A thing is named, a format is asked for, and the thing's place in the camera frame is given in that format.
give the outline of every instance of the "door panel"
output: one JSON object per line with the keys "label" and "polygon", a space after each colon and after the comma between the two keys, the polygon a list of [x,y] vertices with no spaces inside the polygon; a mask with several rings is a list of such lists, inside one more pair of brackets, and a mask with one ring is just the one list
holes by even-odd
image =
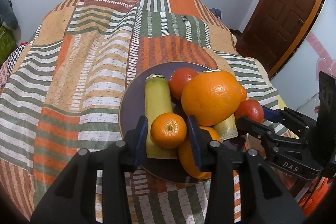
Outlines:
{"label": "door panel", "polygon": [[264,0],[247,31],[244,41],[254,49],[255,56],[266,71],[280,60],[290,47],[316,0]]}

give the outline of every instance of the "purple plate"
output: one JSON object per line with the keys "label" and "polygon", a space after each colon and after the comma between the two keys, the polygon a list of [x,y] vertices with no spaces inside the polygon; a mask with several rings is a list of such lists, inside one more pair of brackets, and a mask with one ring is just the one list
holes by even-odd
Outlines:
{"label": "purple plate", "polygon": [[[121,136],[136,127],[139,117],[145,115],[145,79],[151,74],[163,75],[167,80],[173,75],[173,73],[179,68],[191,68],[195,71],[202,72],[209,70],[208,68],[188,62],[167,62],[151,67],[141,74],[139,74],[127,87],[124,96],[122,97],[120,109],[119,109],[119,127]],[[174,113],[177,113],[185,118],[185,114],[178,100],[174,100],[172,97],[172,105]],[[245,137],[238,136],[223,142],[230,149],[241,151],[244,147]],[[163,180],[194,184],[207,180],[199,180],[190,177],[179,160],[157,160],[149,159],[145,156],[142,167],[152,175],[159,177]]]}

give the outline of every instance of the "tangerine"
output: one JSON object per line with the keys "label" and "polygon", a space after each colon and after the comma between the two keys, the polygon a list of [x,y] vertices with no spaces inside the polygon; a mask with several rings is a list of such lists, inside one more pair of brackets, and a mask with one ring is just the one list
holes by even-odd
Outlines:
{"label": "tangerine", "polygon": [[200,125],[212,126],[229,118],[243,96],[241,85],[232,74],[213,70],[199,73],[186,84],[181,103],[187,116],[195,115]]}
{"label": "tangerine", "polygon": [[[213,140],[221,142],[217,132],[211,127],[200,126],[201,129],[207,130]],[[191,149],[189,138],[185,138],[184,142],[177,149],[178,158],[184,170],[193,178],[209,179],[211,172],[201,172],[195,164],[193,151]]]}
{"label": "tangerine", "polygon": [[155,118],[151,126],[154,143],[165,149],[177,148],[187,135],[187,125],[175,113],[163,113]]}

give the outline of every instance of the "red fabric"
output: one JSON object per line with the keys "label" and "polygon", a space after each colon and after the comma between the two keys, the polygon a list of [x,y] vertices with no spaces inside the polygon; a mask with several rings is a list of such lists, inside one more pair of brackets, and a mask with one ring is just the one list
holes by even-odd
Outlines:
{"label": "red fabric", "polygon": [[[303,212],[306,216],[309,216],[316,209],[317,205],[320,203],[322,198],[325,196],[328,189],[329,189],[328,179],[324,178],[324,181],[321,184],[321,186],[317,190],[315,190],[311,198],[308,200],[306,206],[303,208]],[[310,193],[307,193],[301,198],[299,202],[300,207],[302,207],[305,204],[307,198],[309,198],[309,195]]]}

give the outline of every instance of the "bed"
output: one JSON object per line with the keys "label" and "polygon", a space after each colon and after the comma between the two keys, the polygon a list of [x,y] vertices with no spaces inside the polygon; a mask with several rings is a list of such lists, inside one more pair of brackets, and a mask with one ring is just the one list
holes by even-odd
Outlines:
{"label": "bed", "polygon": [[[159,63],[188,61],[229,71],[249,98],[284,108],[262,65],[241,57],[235,37],[199,0],[66,0],[7,61],[0,98],[0,182],[29,219],[80,149],[121,139],[118,108],[130,82]],[[291,135],[281,124],[268,124]],[[101,176],[96,219],[102,222]],[[235,222],[240,220],[235,173]],[[133,223],[203,223],[210,182],[186,187],[145,170],[125,173]]]}

